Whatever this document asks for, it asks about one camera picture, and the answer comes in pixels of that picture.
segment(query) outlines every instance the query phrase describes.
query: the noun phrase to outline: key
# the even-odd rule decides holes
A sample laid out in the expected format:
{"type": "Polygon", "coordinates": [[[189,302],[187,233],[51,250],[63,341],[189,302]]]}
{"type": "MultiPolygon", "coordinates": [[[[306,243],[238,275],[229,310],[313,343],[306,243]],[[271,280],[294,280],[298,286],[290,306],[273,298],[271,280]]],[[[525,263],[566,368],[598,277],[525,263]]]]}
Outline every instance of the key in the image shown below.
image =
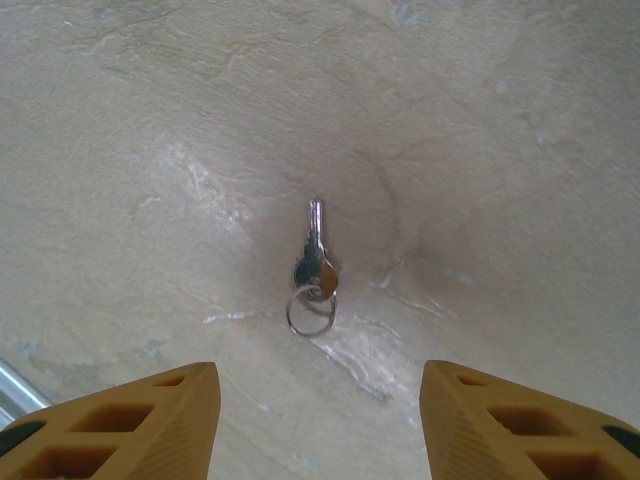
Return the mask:
{"type": "Polygon", "coordinates": [[[314,198],[309,203],[309,236],[304,246],[304,255],[296,265],[293,280],[296,288],[317,285],[321,291],[306,292],[305,298],[312,302],[328,300],[338,288],[338,274],[327,260],[322,229],[322,200],[314,198]]]}

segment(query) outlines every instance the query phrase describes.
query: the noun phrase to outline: metal key ring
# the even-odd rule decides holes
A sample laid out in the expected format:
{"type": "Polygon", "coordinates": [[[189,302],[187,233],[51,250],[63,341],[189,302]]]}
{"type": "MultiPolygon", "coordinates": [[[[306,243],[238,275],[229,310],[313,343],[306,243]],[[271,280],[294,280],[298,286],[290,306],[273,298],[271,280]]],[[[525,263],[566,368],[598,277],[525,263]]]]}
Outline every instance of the metal key ring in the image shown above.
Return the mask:
{"type": "Polygon", "coordinates": [[[293,324],[293,321],[291,320],[291,307],[293,306],[293,302],[295,301],[296,298],[298,298],[303,293],[311,292],[312,290],[315,290],[316,292],[320,291],[320,293],[322,293],[322,287],[320,287],[319,285],[312,285],[312,284],[303,285],[300,288],[298,288],[295,292],[293,292],[289,297],[289,301],[287,301],[287,310],[286,310],[287,323],[289,324],[289,328],[291,329],[291,331],[296,335],[300,335],[301,337],[316,337],[318,335],[322,335],[323,333],[329,331],[331,327],[333,327],[333,322],[336,319],[337,300],[336,300],[336,294],[334,292],[334,294],[331,295],[331,298],[329,299],[329,301],[331,302],[331,312],[329,312],[329,321],[324,327],[322,327],[317,332],[307,333],[307,332],[302,332],[298,330],[298,328],[293,324]]]}

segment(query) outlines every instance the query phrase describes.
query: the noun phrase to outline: beige marble surface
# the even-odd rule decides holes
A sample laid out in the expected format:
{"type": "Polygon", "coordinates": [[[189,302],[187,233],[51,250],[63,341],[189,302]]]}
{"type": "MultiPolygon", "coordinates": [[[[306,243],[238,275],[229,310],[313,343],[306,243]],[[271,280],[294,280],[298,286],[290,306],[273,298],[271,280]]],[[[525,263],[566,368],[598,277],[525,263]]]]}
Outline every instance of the beige marble surface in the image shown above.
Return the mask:
{"type": "Polygon", "coordinates": [[[217,479],[428,478],[434,358],[639,425],[638,5],[1,0],[0,355],[58,401],[216,361],[217,479]]]}

